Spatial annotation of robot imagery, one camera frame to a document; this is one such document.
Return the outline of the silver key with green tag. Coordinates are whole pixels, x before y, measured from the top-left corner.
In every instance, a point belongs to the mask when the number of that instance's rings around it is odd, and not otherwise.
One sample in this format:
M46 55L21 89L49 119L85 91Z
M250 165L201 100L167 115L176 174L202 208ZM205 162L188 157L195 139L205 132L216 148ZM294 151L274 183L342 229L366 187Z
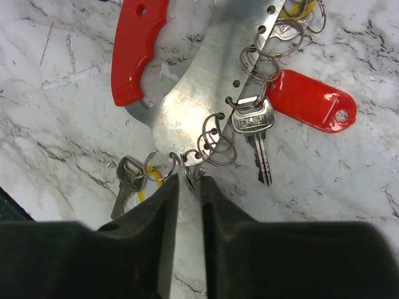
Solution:
M133 193L142 190L146 181L143 165L137 160L124 156L116 170L117 179L119 180L119 192L112 209L111 219L115 220L123 213L126 201Z

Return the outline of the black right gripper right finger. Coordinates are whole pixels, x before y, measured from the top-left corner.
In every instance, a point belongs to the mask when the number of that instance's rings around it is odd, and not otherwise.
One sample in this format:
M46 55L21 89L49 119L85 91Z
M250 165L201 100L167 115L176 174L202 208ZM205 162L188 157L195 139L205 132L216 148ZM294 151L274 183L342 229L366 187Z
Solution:
M397 298L398 265L366 222L260 222L201 179L209 298Z

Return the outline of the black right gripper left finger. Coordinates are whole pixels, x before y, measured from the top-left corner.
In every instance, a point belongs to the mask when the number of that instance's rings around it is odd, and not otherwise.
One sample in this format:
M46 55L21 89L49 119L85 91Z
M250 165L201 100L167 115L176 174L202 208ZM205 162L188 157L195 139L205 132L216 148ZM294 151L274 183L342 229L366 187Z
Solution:
M168 298L178 176L97 230L79 222L1 223L2 298Z

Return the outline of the metal key organizer red handle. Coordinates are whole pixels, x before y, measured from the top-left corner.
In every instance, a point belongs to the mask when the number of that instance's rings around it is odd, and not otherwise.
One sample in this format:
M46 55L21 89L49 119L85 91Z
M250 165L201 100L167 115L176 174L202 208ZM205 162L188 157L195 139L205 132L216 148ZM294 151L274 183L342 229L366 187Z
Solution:
M307 7L294 14L284 1L215 1L207 31L188 70L174 88L151 108L141 104L141 77L153 59L155 41L166 24L167 1L125 1L118 20L113 49L111 88L114 102L148 126L156 153L186 167L212 162L223 129L234 110L258 106L237 100L248 78L268 82L256 72L259 56L275 62L264 50L274 26L287 24L300 35L298 21Z

